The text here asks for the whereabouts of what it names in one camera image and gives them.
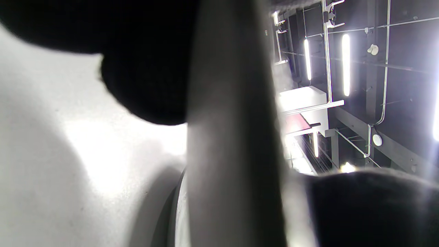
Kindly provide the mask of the person's left hand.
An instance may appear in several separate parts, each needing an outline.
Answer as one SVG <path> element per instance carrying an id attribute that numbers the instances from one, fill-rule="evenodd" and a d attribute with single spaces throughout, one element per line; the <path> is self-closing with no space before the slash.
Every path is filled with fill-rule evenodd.
<path id="1" fill-rule="evenodd" d="M 277 0 L 2 0 L 36 46 L 101 54 L 136 117 L 188 123 L 193 247 L 437 247 L 438 184 L 390 169 L 309 176 L 287 167 L 270 46 Z"/>

